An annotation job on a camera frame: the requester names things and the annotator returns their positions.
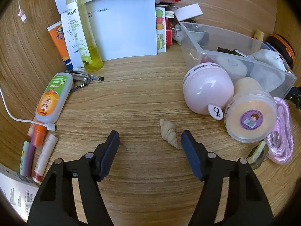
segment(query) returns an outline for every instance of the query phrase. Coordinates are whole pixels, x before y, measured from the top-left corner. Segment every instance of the white plastic lid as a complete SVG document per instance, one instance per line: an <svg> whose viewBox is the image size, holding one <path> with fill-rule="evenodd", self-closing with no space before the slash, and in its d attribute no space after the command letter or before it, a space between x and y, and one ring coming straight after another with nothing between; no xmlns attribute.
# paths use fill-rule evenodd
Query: white plastic lid
<svg viewBox="0 0 301 226"><path fill-rule="evenodd" d="M258 89L237 93L225 111L227 132L242 143L263 140L273 131L276 121L273 97Z"/></svg>

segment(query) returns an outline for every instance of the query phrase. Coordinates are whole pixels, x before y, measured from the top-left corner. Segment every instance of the clear plastic container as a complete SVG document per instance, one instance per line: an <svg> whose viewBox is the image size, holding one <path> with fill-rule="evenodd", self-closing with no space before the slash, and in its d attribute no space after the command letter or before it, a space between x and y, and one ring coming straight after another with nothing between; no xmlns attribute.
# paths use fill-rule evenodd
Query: clear plastic container
<svg viewBox="0 0 301 226"><path fill-rule="evenodd" d="M269 49L264 43L237 32L202 24L198 26L209 33L209 40L197 42L187 29L191 23L180 22L180 25L183 32L181 49L187 71L200 63L217 63L226 70L233 82L251 77L259 82L265 92L279 98L284 98L294 85L296 76L292 72L282 71L251 58L217 52L217 48L222 47L251 55L258 49Z"/></svg>

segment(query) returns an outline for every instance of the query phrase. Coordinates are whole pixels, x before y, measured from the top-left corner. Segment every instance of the pink round container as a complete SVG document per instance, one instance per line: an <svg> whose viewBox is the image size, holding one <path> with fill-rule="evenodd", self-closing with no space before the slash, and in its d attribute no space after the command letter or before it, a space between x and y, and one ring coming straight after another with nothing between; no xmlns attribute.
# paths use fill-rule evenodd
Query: pink round container
<svg viewBox="0 0 301 226"><path fill-rule="evenodd" d="M193 112L209 115L208 105L224 109L233 97L234 86L227 72L216 63L202 63L190 69L183 80L187 106Z"/></svg>

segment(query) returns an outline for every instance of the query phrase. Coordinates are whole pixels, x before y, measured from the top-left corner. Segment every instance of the orange label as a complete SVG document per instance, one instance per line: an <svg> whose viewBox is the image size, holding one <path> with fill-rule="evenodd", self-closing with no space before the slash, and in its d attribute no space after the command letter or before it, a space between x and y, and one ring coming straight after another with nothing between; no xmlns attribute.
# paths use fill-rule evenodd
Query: orange label
<svg viewBox="0 0 301 226"><path fill-rule="evenodd" d="M37 107L38 113L42 116L50 115L55 110L59 97L53 89L44 93Z"/></svg>

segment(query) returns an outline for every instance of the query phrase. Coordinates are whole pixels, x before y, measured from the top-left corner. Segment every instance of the sunscreen tube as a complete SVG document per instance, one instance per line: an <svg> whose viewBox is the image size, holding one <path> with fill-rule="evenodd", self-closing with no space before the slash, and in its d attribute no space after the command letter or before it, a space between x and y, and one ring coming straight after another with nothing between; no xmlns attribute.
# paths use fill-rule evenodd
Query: sunscreen tube
<svg viewBox="0 0 301 226"><path fill-rule="evenodd" d="M62 21L59 21L55 23L52 26L49 26L48 28L49 34L53 40L53 43L55 44L58 52L60 53L67 69L72 70L73 65L71 62L71 59L68 54L66 42L65 42L65 36L64 36L64 31L63 31L63 26L62 26Z"/></svg>
<svg viewBox="0 0 301 226"><path fill-rule="evenodd" d="M37 183L41 183L43 180L43 175L50 159L50 156L55 148L55 145L58 141L58 138L52 134L49 135L43 149L41 155L38 159L35 171L33 173L33 180Z"/></svg>

